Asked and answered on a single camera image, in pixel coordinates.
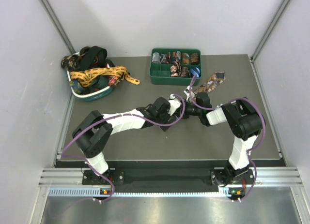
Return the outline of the brown floral tie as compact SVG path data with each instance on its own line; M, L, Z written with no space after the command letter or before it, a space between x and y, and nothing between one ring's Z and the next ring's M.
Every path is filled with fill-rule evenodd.
M201 86L199 86L194 91L194 94L198 94L200 92L210 93L220 84L222 84L225 80L226 80L225 72L215 72Z

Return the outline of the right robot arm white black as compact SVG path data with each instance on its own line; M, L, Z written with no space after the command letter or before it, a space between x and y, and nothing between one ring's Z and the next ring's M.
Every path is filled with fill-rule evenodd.
M265 120L259 109L247 98L239 98L216 108L212 108L209 96L198 93L196 99L189 96L185 105L181 106L181 116L196 116L205 126L228 123L234 142L232 153L224 172L214 176L220 185L238 183L248 172L251 152L265 138Z

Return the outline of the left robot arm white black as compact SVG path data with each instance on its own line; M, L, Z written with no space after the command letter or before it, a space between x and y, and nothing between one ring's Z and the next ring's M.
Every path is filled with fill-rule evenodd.
M89 113L73 131L72 137L83 152L86 163L94 170L93 178L101 184L109 180L109 166L103 149L111 135L154 125L169 128L178 120L175 112L182 105L183 102L172 95L168 100L159 97L153 104L124 113L101 114L97 110Z

